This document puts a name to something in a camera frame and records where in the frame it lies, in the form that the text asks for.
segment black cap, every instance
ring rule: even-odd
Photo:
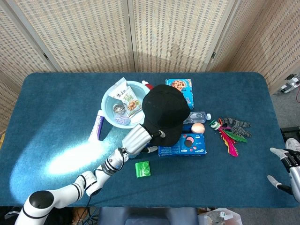
[[[182,93],[168,85],[154,87],[143,99],[145,113],[144,127],[151,133],[161,130],[165,138],[154,137],[150,143],[158,146],[172,146],[180,138],[183,121],[190,109]]]

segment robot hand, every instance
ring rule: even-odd
[[[294,195],[296,201],[300,203],[300,152],[275,148],[270,148],[270,151],[277,155],[285,166],[291,180],[291,186],[278,182],[270,175],[267,176],[268,180],[276,188]]]

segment beige room divider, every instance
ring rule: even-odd
[[[6,5],[0,4],[0,134],[5,131],[24,78],[36,71],[54,71],[30,41]]]
[[[10,0],[64,72],[134,71],[126,0]]]
[[[259,17],[266,0],[238,0],[218,41],[207,71],[225,71]]]
[[[300,0],[269,0],[226,70],[256,71],[270,93],[300,72]]]
[[[234,2],[128,0],[136,71],[205,71]]]

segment blue tablecloth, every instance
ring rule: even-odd
[[[213,119],[249,121],[252,137],[238,143],[232,157],[220,134],[205,124],[207,155],[159,157],[156,152],[129,160],[91,205],[132,207],[293,207],[292,196],[267,180],[288,175],[270,147],[284,142],[264,78],[258,73],[34,73],[23,84],[0,151],[0,205],[23,205],[33,192],[57,189],[95,169],[128,130],[104,123],[101,146],[87,139],[105,91],[121,77],[147,80],[191,78],[194,111]],[[135,163],[150,162],[151,176],[137,179]],[[84,206],[87,195],[72,206]]]

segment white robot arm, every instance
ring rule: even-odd
[[[84,192],[88,196],[96,195],[104,183],[122,169],[129,155],[141,152],[155,136],[164,137],[164,133],[158,131],[156,134],[150,134],[142,125],[136,125],[122,140],[122,148],[117,148],[94,173],[86,171],[80,174],[73,184],[57,190],[37,191],[31,194],[15,225],[43,225],[54,207],[60,209],[79,201]]]
[[[275,148],[270,148],[270,151],[277,155],[285,166],[290,177],[291,185],[284,185],[270,175],[267,176],[268,180],[277,189],[293,195],[296,201],[300,203],[300,152]]]

